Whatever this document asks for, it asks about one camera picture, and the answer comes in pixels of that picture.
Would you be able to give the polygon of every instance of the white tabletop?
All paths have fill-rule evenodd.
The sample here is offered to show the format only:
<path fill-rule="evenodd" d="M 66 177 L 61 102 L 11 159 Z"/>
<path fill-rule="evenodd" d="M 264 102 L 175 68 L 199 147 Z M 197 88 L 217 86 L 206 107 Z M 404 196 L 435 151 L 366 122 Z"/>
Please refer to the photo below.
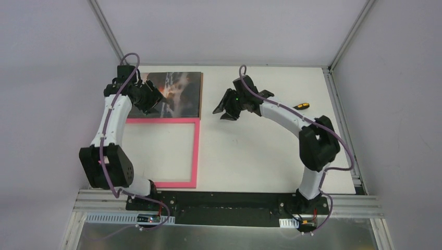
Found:
<path fill-rule="evenodd" d="M 234 89 L 232 80 L 238 77 L 238 67 L 141 66 L 140 71 L 204 74 L 198 184 L 191 190 L 270 193 L 294 192 L 299 187 L 304 165 L 293 134 L 247 111 L 237 121 L 212 115 L 226 89 Z M 305 115 L 328 116 L 339 134 L 322 69 L 249 67 L 247 74 L 258 91 L 267 89 L 286 105 L 310 103 Z M 185 181 L 190 179 L 192 134 L 190 124 L 126 124 L 122 147 L 135 173 L 154 181 Z M 331 165 L 348 167 L 342 147 Z M 355 193 L 350 172 L 331 171 L 323 189 Z"/>

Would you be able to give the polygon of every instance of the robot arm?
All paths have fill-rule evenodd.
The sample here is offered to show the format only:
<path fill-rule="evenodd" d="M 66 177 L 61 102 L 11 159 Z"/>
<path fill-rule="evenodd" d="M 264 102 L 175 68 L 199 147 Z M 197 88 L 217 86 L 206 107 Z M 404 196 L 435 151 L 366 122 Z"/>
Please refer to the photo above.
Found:
<path fill-rule="evenodd" d="M 163 95 L 151 81 L 143 83 L 134 76 L 124 87 L 112 106 L 112 102 L 134 66 L 118 66 L 117 74 L 112 84 L 104 90 L 105 108 L 100 127 L 89 147 L 80 149 L 80 161 L 93 188 L 109 189 L 100 161 L 100 141 L 104 137 L 103 154 L 106 169 L 112 184 L 132 194 L 148 196 L 155 190 L 155 184 L 134 173 L 133 165 L 121 148 L 122 135 L 127 116 L 135 105 L 139 110 L 148 114 L 162 99 Z"/>
<path fill-rule="evenodd" d="M 243 79 L 249 89 L 257 95 L 280 103 L 274 94 L 267 90 L 258 93 L 249 76 L 246 75 Z M 225 111 L 221 119 L 234 121 L 239 118 L 242 110 L 247 110 L 278 123 L 299 139 L 300 158 L 305 168 L 301 185 L 296 191 L 295 203 L 296 210 L 302 213 L 321 196 L 319 187 L 324 169 L 335 159 L 340 150 L 337 139 L 290 111 L 255 97 L 244 87 L 240 79 L 234 80 L 234 86 L 235 90 L 226 91 L 220 104 L 213 111 L 214 114 Z M 310 120 L 315 120 L 333 130 L 332 123 L 326 116 Z"/>

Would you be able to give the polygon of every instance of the pink rectangular outline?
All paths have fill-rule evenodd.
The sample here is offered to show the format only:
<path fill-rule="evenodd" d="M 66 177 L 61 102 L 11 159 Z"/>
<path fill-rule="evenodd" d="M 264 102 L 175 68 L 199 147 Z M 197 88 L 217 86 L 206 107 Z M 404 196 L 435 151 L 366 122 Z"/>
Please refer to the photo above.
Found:
<path fill-rule="evenodd" d="M 192 172 L 189 182 L 155 182 L 157 188 L 163 189 L 196 189 L 198 173 L 198 151 L 200 146 L 199 118 L 128 118 L 126 123 L 194 123 Z"/>

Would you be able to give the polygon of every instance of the printed image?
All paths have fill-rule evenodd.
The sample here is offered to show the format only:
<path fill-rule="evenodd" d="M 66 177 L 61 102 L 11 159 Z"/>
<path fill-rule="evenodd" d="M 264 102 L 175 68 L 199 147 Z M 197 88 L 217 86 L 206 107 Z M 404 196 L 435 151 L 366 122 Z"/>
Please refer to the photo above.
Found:
<path fill-rule="evenodd" d="M 128 118 L 200 117 L 201 72 L 141 73 L 141 79 L 151 80 L 165 98 L 147 115 L 133 106 Z"/>

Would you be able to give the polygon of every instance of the metal sheet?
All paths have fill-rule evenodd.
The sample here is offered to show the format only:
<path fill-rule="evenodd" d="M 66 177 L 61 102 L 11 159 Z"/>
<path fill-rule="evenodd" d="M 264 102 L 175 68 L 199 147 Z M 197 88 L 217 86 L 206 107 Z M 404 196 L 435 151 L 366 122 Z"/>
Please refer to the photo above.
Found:
<path fill-rule="evenodd" d="M 85 223 L 77 249 L 376 249 L 369 219 L 334 218 L 313 236 L 295 229 L 166 226 L 151 232 L 128 228 L 96 242 L 84 237 L 101 238 L 122 227 Z"/>

